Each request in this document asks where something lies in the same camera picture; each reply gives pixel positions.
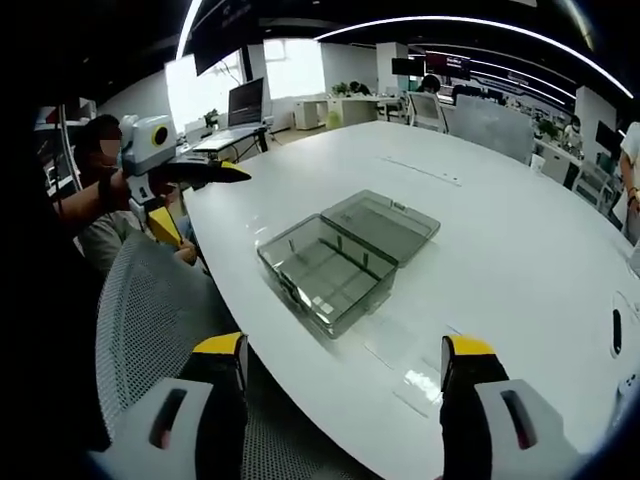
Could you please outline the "person's left hand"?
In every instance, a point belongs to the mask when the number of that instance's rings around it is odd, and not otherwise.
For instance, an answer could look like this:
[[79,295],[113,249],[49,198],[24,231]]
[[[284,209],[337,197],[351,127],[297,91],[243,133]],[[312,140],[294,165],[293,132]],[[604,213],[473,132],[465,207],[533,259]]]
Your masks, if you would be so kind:
[[117,170],[110,178],[110,192],[115,211],[129,210],[130,189],[122,169]]

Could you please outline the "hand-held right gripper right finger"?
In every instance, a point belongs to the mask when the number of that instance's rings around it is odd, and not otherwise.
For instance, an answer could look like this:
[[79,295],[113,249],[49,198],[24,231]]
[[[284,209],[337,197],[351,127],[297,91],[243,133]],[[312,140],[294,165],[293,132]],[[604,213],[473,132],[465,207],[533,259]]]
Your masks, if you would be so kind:
[[441,366],[444,479],[567,479],[580,466],[562,416],[489,344],[445,335]]

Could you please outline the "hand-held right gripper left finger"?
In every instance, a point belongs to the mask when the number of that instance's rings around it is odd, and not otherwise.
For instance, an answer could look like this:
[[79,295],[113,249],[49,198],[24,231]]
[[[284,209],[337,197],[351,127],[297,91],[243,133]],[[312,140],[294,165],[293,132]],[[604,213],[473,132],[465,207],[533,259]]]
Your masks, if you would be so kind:
[[104,479],[238,479],[247,424],[247,337],[210,337],[176,378],[124,411],[90,457]]

